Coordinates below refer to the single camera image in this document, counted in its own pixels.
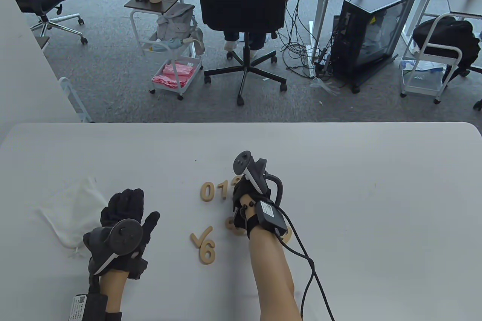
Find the black glove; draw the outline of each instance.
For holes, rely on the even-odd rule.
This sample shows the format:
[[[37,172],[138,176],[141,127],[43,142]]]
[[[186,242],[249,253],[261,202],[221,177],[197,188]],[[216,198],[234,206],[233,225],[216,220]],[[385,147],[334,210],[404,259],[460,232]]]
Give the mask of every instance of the black glove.
[[[127,189],[122,193],[116,193],[112,196],[108,206],[100,213],[100,223],[103,227],[114,227],[119,221],[129,218],[141,223],[143,212],[143,190]],[[128,271],[129,278],[139,279],[140,275],[147,268],[147,261],[142,259],[142,254],[150,241],[151,232],[157,225],[159,218],[160,214],[157,211],[147,216],[142,225],[143,234],[139,246],[134,252],[113,259],[98,276],[102,276],[110,269],[117,269],[119,271]],[[84,235],[84,243],[90,249],[89,239],[90,232]]]

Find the white bag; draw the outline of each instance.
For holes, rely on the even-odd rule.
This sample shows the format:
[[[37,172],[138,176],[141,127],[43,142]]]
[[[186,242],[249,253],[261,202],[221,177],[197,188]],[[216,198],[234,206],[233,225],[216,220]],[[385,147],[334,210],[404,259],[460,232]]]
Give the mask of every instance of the white bag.
[[[88,177],[48,199],[38,210],[52,226],[60,243],[76,252],[83,235],[100,227],[100,212],[107,206],[95,179]]]
[[[186,39],[196,26],[194,5],[176,3],[164,15],[157,19],[157,38],[159,40]]]

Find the chair base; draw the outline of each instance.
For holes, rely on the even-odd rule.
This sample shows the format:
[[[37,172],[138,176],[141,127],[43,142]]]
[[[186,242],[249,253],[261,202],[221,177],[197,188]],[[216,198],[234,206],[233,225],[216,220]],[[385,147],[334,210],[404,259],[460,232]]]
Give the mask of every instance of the chair base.
[[[248,73],[255,73],[258,75],[261,75],[267,79],[274,80],[275,82],[279,82],[279,90],[280,91],[286,91],[288,90],[288,86],[286,85],[286,79],[282,78],[278,75],[268,73],[264,70],[255,68],[256,65],[259,65],[260,63],[263,63],[264,61],[267,61],[271,59],[272,63],[276,62],[276,51],[271,51],[270,53],[261,56],[260,58],[257,58],[253,61],[250,59],[250,50],[248,47],[249,44],[249,34],[245,33],[244,34],[244,43],[245,46],[243,48],[243,59],[241,59],[236,52],[232,51],[227,53],[227,58],[234,58],[236,61],[239,63],[239,66],[233,66],[229,68],[219,68],[215,70],[207,70],[204,72],[204,82],[209,83],[211,82],[211,75],[219,75],[219,74],[229,74],[229,73],[237,73],[237,72],[243,72],[243,79],[241,80],[241,86],[239,87],[239,92],[238,92],[238,98],[236,100],[236,103],[239,106],[244,105],[244,99],[243,99],[243,89],[244,89],[244,83],[246,82],[246,76]]]
[[[72,14],[72,15],[66,15],[66,16],[61,16],[59,18],[53,18],[49,20],[46,15],[40,16],[40,21],[31,26],[31,31],[42,29],[40,36],[44,37],[47,30],[50,30],[52,27],[55,27],[56,29],[63,30],[66,32],[71,32],[72,34],[79,35],[81,37],[81,43],[86,44],[87,39],[82,35],[81,32],[78,32],[77,30],[71,29],[70,27],[65,27],[63,25],[59,25],[59,22],[65,21],[65,20],[70,20],[72,18],[77,18],[77,21],[79,22],[79,25],[84,25],[84,20],[82,20],[80,14]]]

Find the cart wheel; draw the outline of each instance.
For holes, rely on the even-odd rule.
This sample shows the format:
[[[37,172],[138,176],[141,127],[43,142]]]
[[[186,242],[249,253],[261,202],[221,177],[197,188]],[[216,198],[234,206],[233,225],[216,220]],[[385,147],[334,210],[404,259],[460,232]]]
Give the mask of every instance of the cart wheel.
[[[478,111],[482,110],[482,100],[479,100],[477,103],[475,103],[474,109]]]

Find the computer case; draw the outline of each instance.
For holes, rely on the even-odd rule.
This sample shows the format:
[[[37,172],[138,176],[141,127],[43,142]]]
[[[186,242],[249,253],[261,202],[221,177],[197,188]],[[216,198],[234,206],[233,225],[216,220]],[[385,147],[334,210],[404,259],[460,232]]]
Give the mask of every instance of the computer case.
[[[390,59],[414,1],[343,1],[334,29],[330,61],[333,74],[358,87],[364,82],[360,75]]]

